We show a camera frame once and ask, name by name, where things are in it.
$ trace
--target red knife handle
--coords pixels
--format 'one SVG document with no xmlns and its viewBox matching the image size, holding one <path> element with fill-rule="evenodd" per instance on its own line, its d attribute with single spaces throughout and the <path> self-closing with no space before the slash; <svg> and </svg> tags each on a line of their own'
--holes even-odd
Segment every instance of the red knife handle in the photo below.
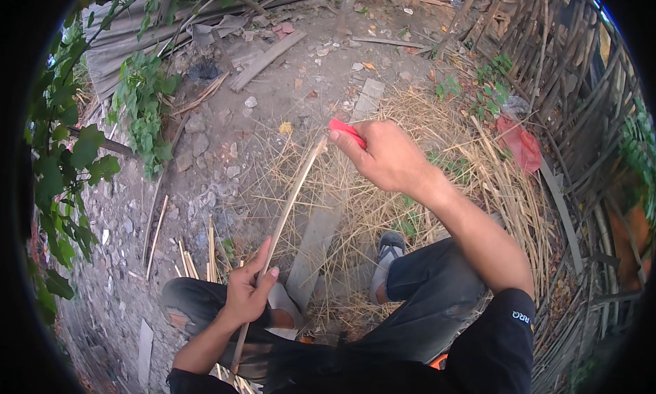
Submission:
<svg viewBox="0 0 656 394">
<path fill-rule="evenodd" d="M 352 136 L 353 139 L 356 140 L 357 144 L 360 145 L 362 149 L 367 148 L 367 142 L 365 142 L 364 139 L 362 139 L 360 135 L 357 134 L 357 131 L 353 126 L 349 126 L 343 123 L 342 121 L 340 121 L 339 119 L 333 118 L 328 123 L 328 127 L 330 128 L 331 131 L 337 130 L 337 131 L 346 132 L 347 134 Z"/>
</svg>

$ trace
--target red plastic bag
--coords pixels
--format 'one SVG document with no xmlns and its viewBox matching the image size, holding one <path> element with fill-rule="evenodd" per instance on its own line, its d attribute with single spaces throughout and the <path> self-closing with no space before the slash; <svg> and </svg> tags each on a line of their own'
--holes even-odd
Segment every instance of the red plastic bag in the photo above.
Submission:
<svg viewBox="0 0 656 394">
<path fill-rule="evenodd" d="M 496 120 L 496 127 L 502 135 L 501 139 L 527 174 L 532 174 L 540 168 L 542 154 L 540 145 L 533 135 L 505 115 Z"/>
</svg>

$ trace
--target jeans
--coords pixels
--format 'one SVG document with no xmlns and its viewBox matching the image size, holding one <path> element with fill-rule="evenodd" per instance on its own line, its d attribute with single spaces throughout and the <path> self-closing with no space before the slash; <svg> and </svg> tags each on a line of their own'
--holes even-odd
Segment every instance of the jeans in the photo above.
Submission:
<svg viewBox="0 0 656 394">
<path fill-rule="evenodd" d="M 194 336 L 207 327 L 226 302 L 227 287 L 194 278 L 169 281 L 161 307 L 174 326 Z M 385 280 L 390 301 L 405 301 L 361 340 L 339 347 L 300 343 L 265 330 L 271 309 L 251 323 L 238 374 L 264 384 L 265 392 L 304 373 L 339 372 L 390 361 L 429 363 L 471 316 L 485 287 L 452 238 L 392 262 Z M 230 367 L 239 331 L 217 362 Z"/>
</svg>

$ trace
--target left hand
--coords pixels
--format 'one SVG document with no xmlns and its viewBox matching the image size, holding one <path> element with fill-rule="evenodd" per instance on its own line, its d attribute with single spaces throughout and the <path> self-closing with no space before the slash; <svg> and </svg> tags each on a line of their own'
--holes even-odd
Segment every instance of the left hand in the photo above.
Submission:
<svg viewBox="0 0 656 394">
<path fill-rule="evenodd" d="M 233 325 L 236 330 L 244 323 L 250 323 L 262 315 L 267 306 L 269 291 L 274 286 L 280 270 L 269 269 L 256 286 L 256 275 L 264 267 L 271 245 L 271 236 L 267 236 L 257 251 L 257 257 L 230 272 L 228 279 L 228 297 L 219 314 Z"/>
</svg>

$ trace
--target sleeve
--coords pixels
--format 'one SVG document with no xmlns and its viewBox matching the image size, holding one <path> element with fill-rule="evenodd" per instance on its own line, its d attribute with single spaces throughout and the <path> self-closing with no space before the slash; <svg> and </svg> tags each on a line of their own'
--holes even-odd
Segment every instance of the sleeve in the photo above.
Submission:
<svg viewBox="0 0 656 394">
<path fill-rule="evenodd" d="M 195 374 L 174 368 L 166 378 L 170 394 L 238 394 L 232 385 L 209 374 Z"/>
<path fill-rule="evenodd" d="M 451 345 L 447 378 L 465 393 L 529 393 L 534 316 L 525 291 L 498 293 Z"/>
</svg>

